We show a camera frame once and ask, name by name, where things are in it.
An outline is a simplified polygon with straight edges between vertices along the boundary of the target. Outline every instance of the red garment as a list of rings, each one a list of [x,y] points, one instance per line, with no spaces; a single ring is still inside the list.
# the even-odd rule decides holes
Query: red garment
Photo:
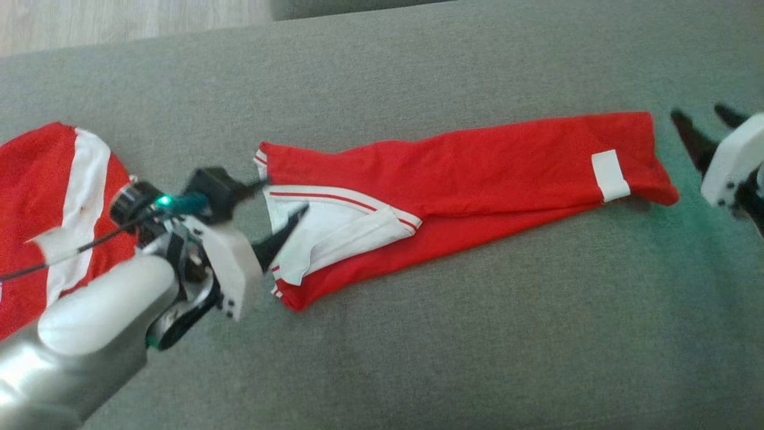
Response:
[[[313,263],[335,248],[353,247],[366,233],[343,233],[343,225],[317,237],[295,239],[304,243],[292,247],[303,250],[287,250],[289,258],[277,258],[274,271],[274,294],[293,310],[345,285],[631,193],[664,205],[678,201],[677,190],[655,157],[647,112],[460,130],[420,142],[377,142],[339,154],[264,142],[255,161],[274,185],[266,194],[272,218],[284,218],[279,205],[301,200],[311,204],[308,217],[317,203],[321,208],[329,202],[355,206],[367,214],[348,218],[346,225],[355,225],[355,231],[372,232],[377,224],[363,218],[377,211],[390,209],[400,222],[400,234],[391,233],[389,243],[382,241],[358,255],[340,255],[330,265]],[[378,225],[389,226],[386,222]],[[305,228],[318,225],[308,223]],[[300,260],[295,256],[309,256],[310,264],[295,262]],[[291,269],[287,281],[280,273],[294,264],[301,266]]]
[[[0,274],[42,263],[113,230],[108,207],[127,183],[106,144],[82,129],[52,123],[0,146]],[[131,236],[121,234],[49,269],[3,282],[0,340],[61,295],[130,258],[134,245]]]

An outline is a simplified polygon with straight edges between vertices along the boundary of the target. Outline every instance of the gray fabric surface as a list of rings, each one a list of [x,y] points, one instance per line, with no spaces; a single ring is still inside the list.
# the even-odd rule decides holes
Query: gray fabric surface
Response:
[[[649,110],[674,207],[640,200],[365,282],[211,314],[86,426],[754,428],[764,252],[706,205],[669,121],[764,107],[757,0],[462,1],[0,60],[0,140],[60,120],[179,190],[260,140],[385,138]],[[238,214],[267,231],[262,201]]]

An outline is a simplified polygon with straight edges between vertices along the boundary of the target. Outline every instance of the white stripe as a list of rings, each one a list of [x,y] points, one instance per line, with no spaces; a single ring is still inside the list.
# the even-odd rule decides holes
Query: white stripe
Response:
[[[263,163],[260,163],[256,158],[253,158],[254,166],[257,168],[257,176],[261,181],[268,177],[268,167]]]
[[[273,193],[327,194],[330,197],[274,196]],[[389,204],[384,203],[383,201],[373,198],[372,196],[368,196],[366,194],[359,193],[357,191],[349,190],[347,188],[318,187],[313,185],[273,185],[268,188],[268,194],[269,194],[269,197],[272,197],[274,199],[291,200],[291,201],[312,201],[312,200],[325,201],[327,203],[344,204],[345,206],[353,207],[355,209],[360,209],[360,210],[366,210],[367,212],[369,211],[368,209],[358,206],[357,204],[353,204],[351,202],[347,202],[344,200],[334,199],[331,196],[343,197],[350,200],[354,200],[366,206],[373,207],[375,210],[379,210],[382,207],[390,206],[393,212],[395,213],[395,216],[400,218],[401,220],[405,220],[413,224],[416,228],[419,228],[419,226],[422,225],[422,220],[412,213],[408,213],[404,210],[397,209],[395,207],[392,207]]]
[[[615,149],[592,155],[591,167],[594,169],[597,186],[602,191],[603,203],[631,194],[629,184],[623,179]]]
[[[74,159],[63,199],[61,228],[82,240],[78,245],[83,245],[93,240],[93,229],[103,211],[106,171],[112,153],[108,146],[91,132],[82,129],[76,129],[75,132],[77,137],[74,141]],[[85,277],[91,256],[92,249],[88,249],[48,269],[49,306],[59,298],[61,292],[74,287]]]
[[[260,163],[260,160],[262,160],[262,161],[265,161],[265,162],[268,162],[268,156],[267,156],[267,155],[265,155],[265,152],[262,152],[260,149],[258,149],[258,150],[257,150],[257,152],[255,152],[255,153],[254,153],[254,156],[255,156],[255,159],[254,159],[254,160],[255,160],[257,163]]]

